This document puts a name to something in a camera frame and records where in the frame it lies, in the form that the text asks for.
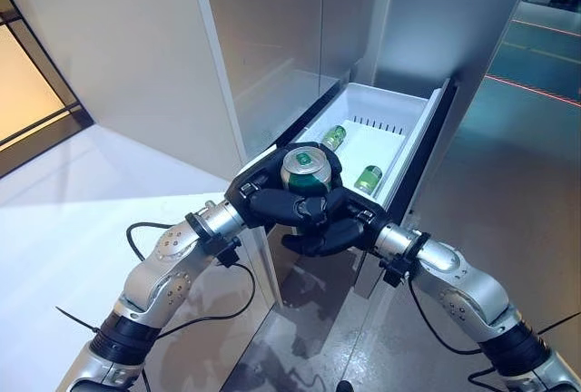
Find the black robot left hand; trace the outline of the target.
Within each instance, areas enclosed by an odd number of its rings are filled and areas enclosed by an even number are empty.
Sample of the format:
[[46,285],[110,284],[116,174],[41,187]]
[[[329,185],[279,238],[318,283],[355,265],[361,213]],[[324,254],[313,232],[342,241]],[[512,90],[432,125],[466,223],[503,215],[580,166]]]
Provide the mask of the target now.
[[[292,151],[312,148],[322,152],[330,166],[330,177],[308,192],[287,189],[282,168]],[[274,223],[287,226],[309,226],[312,218],[298,212],[298,206],[309,197],[320,198],[342,185],[342,166],[338,156],[316,142],[292,142],[264,155],[248,169],[240,172],[224,193],[224,198],[238,212],[244,224],[258,228]]]

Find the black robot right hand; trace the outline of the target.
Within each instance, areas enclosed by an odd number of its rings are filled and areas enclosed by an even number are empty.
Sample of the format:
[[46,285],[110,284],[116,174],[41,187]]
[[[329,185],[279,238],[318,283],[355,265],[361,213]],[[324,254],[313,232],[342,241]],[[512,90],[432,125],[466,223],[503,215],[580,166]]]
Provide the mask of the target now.
[[286,249],[306,257],[330,256],[350,247],[371,250],[390,223],[380,205],[351,189],[334,188],[322,199],[323,221],[284,235],[281,244]]

